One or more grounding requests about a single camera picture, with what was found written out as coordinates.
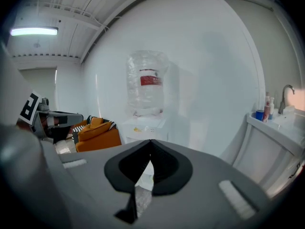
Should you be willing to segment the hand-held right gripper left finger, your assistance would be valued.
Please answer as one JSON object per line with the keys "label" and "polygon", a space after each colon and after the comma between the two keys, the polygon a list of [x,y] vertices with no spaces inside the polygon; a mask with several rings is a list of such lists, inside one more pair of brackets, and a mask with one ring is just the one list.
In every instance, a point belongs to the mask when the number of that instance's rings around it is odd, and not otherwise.
{"label": "hand-held right gripper left finger", "polygon": [[132,183],[132,193],[117,191],[110,183],[114,180],[123,185],[127,180],[126,177],[115,176],[119,171],[118,167],[104,169],[109,159],[142,143],[140,140],[118,147],[60,155],[64,168],[76,182],[76,188],[89,195],[98,206],[100,229],[130,228],[130,223],[116,214],[128,212],[127,219],[137,219],[151,203],[151,177],[145,171],[148,165],[132,171],[136,175],[136,181]]}

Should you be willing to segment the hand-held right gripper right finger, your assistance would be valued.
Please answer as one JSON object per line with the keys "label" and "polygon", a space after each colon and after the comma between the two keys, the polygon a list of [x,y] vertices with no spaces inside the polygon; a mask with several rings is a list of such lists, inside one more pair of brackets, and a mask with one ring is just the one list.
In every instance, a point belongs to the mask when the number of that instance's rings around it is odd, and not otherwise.
{"label": "hand-held right gripper right finger", "polygon": [[236,229],[254,227],[270,204],[265,192],[222,159],[184,146],[153,140],[152,201],[139,229]]}

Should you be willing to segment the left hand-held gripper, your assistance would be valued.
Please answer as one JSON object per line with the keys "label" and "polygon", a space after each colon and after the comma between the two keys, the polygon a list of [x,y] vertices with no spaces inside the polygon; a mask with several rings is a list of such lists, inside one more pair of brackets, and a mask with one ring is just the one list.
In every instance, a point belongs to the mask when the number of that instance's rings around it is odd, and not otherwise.
{"label": "left hand-held gripper", "polygon": [[48,98],[42,98],[33,91],[19,115],[18,128],[44,139],[47,138],[48,127],[68,127],[82,121],[81,114],[50,111]]}

